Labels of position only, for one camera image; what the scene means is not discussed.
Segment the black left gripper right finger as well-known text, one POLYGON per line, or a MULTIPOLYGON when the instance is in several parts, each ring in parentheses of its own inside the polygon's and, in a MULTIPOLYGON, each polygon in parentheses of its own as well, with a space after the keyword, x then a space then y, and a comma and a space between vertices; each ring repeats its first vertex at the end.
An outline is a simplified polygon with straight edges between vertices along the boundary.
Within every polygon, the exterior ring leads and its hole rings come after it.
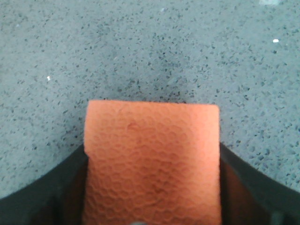
POLYGON ((224 225, 298 225, 300 193, 258 171, 220 144, 224 225))

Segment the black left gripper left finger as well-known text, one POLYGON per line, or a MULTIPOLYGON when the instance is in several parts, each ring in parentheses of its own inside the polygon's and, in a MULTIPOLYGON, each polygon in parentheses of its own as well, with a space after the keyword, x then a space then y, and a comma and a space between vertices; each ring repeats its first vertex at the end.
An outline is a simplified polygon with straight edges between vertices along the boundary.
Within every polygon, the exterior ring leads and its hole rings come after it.
POLYGON ((2 225, 80 225, 88 157, 80 145, 69 157, 0 200, 2 225))

